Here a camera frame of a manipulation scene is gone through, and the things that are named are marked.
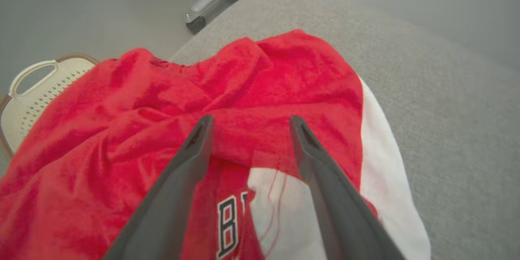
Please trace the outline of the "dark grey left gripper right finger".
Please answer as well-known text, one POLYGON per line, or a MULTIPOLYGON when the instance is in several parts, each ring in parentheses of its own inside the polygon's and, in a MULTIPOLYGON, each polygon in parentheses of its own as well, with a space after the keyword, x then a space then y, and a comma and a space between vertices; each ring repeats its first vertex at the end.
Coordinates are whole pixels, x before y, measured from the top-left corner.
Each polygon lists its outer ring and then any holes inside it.
POLYGON ((360 193, 301 116, 291 116, 294 155, 310 186, 329 260, 403 260, 360 193))

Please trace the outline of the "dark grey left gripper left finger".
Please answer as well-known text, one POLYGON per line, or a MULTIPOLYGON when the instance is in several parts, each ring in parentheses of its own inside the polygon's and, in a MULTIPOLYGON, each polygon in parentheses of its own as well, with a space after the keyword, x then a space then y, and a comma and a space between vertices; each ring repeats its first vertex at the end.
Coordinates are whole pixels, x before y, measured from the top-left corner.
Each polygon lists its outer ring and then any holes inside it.
POLYGON ((193 196, 209 166, 213 132, 212 116, 199 119, 104 259, 180 259, 193 196))

